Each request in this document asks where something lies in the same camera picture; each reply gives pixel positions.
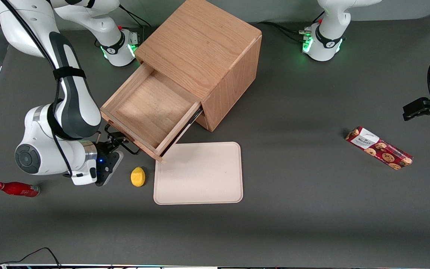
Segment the gray table surface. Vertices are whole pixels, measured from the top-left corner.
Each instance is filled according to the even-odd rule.
[[[52,101],[54,81],[46,61],[10,48],[0,76],[0,181],[43,191],[0,192],[0,262],[46,246],[62,263],[430,268],[430,116],[402,119],[403,105],[427,96],[430,17],[353,22],[326,63],[257,27],[255,82],[215,132],[195,124],[180,141],[241,145],[236,204],[155,204],[155,162],[145,154],[126,154],[104,187],[19,170],[24,116]],[[138,66],[112,67],[87,31],[64,35],[99,106]],[[413,165],[394,171],[347,143],[343,132],[358,125],[412,154]],[[130,183],[137,166],[147,172],[142,188]]]

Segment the cookie box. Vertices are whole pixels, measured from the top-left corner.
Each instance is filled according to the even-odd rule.
[[[361,126],[351,131],[346,140],[394,170],[399,170],[412,163],[411,155],[380,139]]]

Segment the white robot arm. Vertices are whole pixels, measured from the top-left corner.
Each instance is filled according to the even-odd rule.
[[[328,61],[339,51],[342,36],[351,22],[351,14],[347,9],[366,7],[382,0],[318,0],[324,9],[322,23],[314,23],[305,28],[306,44],[303,53],[317,61]]]
[[[120,163],[123,154],[114,150],[123,139],[96,144],[81,140],[97,132],[101,115],[75,51],[58,31],[53,15],[55,8],[65,19],[90,29],[109,62],[122,66],[135,58],[128,43],[130,32],[120,31],[111,18],[103,16],[118,5],[118,0],[0,0],[7,41],[19,51],[46,58],[54,69],[56,92],[61,87],[64,93],[63,99],[26,114],[24,137],[15,151],[23,171],[34,175],[69,171],[75,185],[104,185]]]

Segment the toy lemon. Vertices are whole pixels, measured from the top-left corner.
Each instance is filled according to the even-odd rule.
[[[142,187],[145,183],[145,172],[141,167],[135,168],[130,174],[130,181],[136,187]]]

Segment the wooden cabinet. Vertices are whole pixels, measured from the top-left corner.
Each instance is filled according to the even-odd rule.
[[[196,116],[215,130],[255,79],[260,45],[255,27],[186,0],[135,51],[142,65],[102,106],[102,117],[162,161]]]

